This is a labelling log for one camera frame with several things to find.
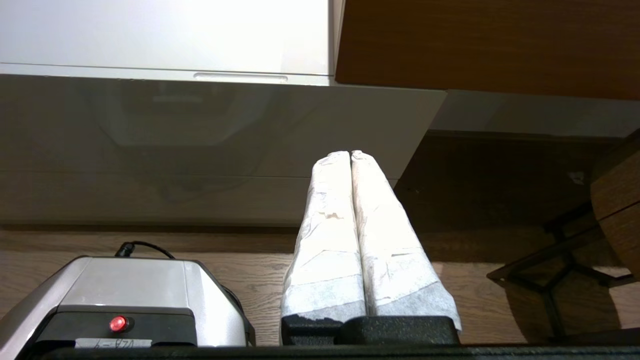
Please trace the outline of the right gripper white taped left finger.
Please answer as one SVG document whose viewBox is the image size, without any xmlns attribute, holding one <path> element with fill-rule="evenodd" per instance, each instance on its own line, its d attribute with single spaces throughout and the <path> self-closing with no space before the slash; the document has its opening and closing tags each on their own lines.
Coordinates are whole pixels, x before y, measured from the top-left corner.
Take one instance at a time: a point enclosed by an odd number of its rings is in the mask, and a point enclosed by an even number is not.
<svg viewBox="0 0 640 360">
<path fill-rule="evenodd" d="M 329 153 L 313 165 L 284 278 L 282 318 L 349 321 L 366 315 L 352 190 L 349 152 Z"/>
</svg>

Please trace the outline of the right gripper white taped right finger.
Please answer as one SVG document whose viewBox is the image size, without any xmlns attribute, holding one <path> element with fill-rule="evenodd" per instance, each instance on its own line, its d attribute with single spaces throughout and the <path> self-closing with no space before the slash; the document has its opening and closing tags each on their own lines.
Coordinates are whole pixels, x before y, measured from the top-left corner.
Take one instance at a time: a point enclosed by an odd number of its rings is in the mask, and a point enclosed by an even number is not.
<svg viewBox="0 0 640 360">
<path fill-rule="evenodd" d="M 375 158 L 353 151 L 351 173 L 368 314 L 448 317 L 461 330 L 455 300 Z"/>
</svg>

